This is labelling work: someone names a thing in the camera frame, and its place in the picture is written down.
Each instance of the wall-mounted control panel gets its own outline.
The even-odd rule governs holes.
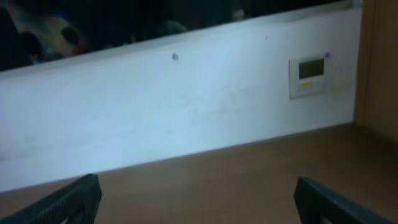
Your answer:
[[[330,53],[289,60],[290,97],[323,93],[330,87]]]

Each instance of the white wall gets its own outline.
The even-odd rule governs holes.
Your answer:
[[[355,87],[290,100],[288,60],[330,51],[355,76],[360,19],[246,21],[2,73],[0,191],[348,123]]]

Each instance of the person in red shirt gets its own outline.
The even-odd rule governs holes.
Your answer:
[[[87,44],[79,39],[77,31],[72,27],[65,27],[61,30],[65,41],[73,47],[73,55],[81,55],[89,52]]]

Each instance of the green display screen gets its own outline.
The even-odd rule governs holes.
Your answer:
[[[300,79],[311,78],[317,75],[323,75],[325,67],[325,59],[313,60],[311,62],[303,62],[299,65]]]

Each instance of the wooden floor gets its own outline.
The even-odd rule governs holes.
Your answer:
[[[101,173],[96,223],[300,223],[300,175],[398,222],[398,149],[345,125]],[[0,217],[68,182],[0,194]]]

